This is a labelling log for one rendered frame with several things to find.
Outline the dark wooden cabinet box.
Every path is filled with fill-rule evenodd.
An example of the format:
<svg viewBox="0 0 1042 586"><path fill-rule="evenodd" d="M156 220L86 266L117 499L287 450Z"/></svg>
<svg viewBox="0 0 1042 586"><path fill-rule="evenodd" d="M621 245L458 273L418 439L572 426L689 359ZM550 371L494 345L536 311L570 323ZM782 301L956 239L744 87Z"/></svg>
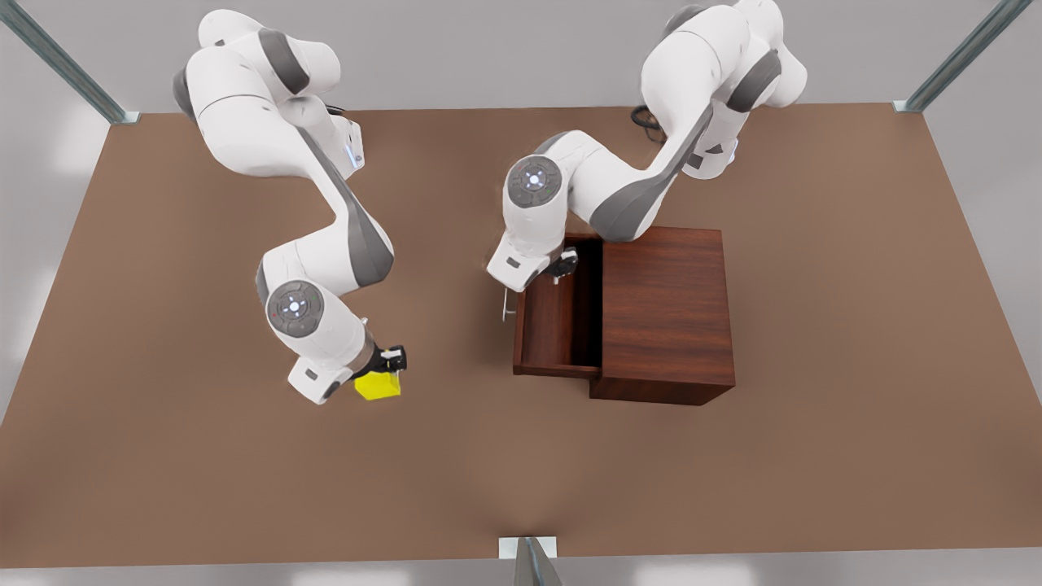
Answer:
<svg viewBox="0 0 1042 586"><path fill-rule="evenodd" d="M705 405L733 389L722 234L651 227L602 254L602 373L589 397Z"/></svg>

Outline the silver frame post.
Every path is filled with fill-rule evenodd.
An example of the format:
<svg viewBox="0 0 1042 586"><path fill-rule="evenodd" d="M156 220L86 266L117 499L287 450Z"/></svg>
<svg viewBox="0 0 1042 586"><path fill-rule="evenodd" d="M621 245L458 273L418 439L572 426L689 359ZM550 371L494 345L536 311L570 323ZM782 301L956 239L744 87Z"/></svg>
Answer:
<svg viewBox="0 0 1042 586"><path fill-rule="evenodd" d="M965 36L904 100L891 103L896 112L925 112L956 79L1019 18L1035 0L1000 0L979 21L974 30Z"/></svg>
<svg viewBox="0 0 1042 586"><path fill-rule="evenodd" d="M555 536L512 536L498 539L499 559L513 559L513 586L563 586L552 560L559 557Z"/></svg>
<svg viewBox="0 0 1042 586"><path fill-rule="evenodd" d="M72 59L63 46L42 28L16 0L0 0L0 22L18 36L38 57L82 97L111 125L130 125L140 121L141 112L124 109L85 70Z"/></svg>

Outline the wooden drawer with metal handle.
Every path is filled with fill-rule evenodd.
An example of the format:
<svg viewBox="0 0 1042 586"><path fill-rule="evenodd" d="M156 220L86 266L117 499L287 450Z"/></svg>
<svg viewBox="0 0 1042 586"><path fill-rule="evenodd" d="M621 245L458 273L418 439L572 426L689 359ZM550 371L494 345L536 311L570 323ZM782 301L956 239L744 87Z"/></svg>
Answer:
<svg viewBox="0 0 1042 586"><path fill-rule="evenodd" d="M576 271L538 277L518 297L513 374L595 381L602 375L602 240L567 234Z"/></svg>

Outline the yellow cube block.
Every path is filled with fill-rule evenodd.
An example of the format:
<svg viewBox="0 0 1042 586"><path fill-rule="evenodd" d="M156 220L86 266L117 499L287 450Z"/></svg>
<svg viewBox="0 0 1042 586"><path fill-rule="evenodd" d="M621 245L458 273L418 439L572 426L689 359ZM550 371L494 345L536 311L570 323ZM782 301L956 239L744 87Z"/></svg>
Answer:
<svg viewBox="0 0 1042 586"><path fill-rule="evenodd" d="M401 395L401 379L397 372L375 372L353 379L353 386L365 400L380 400Z"/></svg>

